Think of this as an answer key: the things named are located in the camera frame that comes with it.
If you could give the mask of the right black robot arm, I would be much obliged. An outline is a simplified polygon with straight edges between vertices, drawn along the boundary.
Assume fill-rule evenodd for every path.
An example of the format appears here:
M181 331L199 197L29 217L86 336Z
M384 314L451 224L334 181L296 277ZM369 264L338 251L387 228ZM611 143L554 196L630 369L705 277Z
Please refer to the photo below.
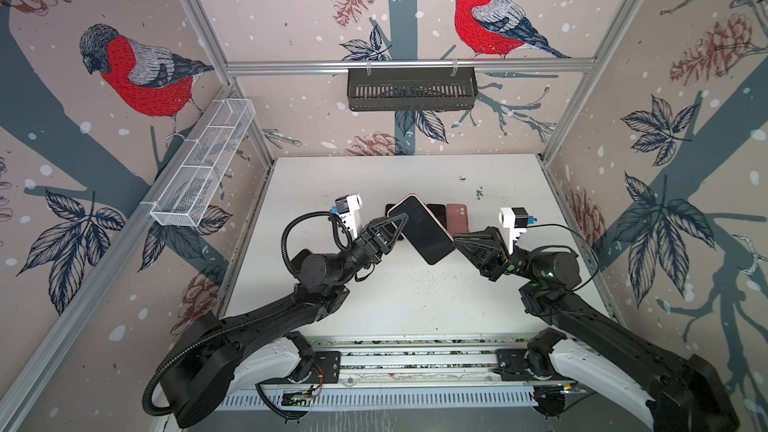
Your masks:
M740 420L713 365L639 337L577 294L580 267L572 248L526 251L508 245L495 227L458 234L454 246L491 281L503 275L525 279L519 290L524 309L547 325L527 343L529 375L579 382L653 431L739 429Z

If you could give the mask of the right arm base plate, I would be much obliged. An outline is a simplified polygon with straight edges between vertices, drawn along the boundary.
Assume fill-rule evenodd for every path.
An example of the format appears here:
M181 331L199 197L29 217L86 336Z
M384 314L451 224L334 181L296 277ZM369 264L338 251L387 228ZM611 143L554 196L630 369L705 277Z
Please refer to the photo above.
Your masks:
M503 381L554 381L571 383L573 379L555 371L548 355L523 348L495 351L497 366L493 371Z

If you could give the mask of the black bare phone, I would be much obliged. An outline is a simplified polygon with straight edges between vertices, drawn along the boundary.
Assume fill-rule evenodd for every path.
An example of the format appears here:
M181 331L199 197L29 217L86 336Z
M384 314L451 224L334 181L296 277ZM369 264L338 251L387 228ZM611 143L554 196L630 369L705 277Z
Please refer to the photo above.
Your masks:
M447 212L446 212L446 206L443 204L434 204L429 203L427 205L427 208L429 211L434 215L434 217L437 219L437 221L444 227L447 228Z

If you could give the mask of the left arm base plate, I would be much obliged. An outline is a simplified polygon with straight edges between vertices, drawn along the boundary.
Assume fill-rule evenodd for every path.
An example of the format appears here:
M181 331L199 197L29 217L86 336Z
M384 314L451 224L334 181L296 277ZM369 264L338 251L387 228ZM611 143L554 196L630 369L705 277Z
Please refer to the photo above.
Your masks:
M298 366L285 378L286 384L337 384L341 371L341 353L320 351L301 357Z

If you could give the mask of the pink phone case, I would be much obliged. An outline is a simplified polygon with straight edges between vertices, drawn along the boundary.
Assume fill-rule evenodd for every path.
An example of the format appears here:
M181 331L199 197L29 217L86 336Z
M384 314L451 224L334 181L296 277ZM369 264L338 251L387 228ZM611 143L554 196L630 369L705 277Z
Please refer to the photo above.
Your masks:
M448 203L446 205L446 229L451 236L469 232L468 211L465 204Z

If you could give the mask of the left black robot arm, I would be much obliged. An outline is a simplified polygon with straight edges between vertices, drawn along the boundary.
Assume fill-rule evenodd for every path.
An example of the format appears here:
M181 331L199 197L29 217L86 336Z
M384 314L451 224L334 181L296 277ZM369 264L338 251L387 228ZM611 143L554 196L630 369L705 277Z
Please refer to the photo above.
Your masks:
M345 235L338 252L320 254L307 249L288 253L294 227L326 218L335 237ZM284 265L296 279L293 291L266 306L237 316L217 318L208 312L196 319L157 367L142 396L151 416L173 415L179 426L193 426L210 415L229 393L236 368L268 344L286 339L305 359L309 350L298 328L335 313L349 295L347 284L363 269L376 266L390 253L408 222L406 214L379 217L357 236L340 216L328 211L309 212L292 220L280 239Z

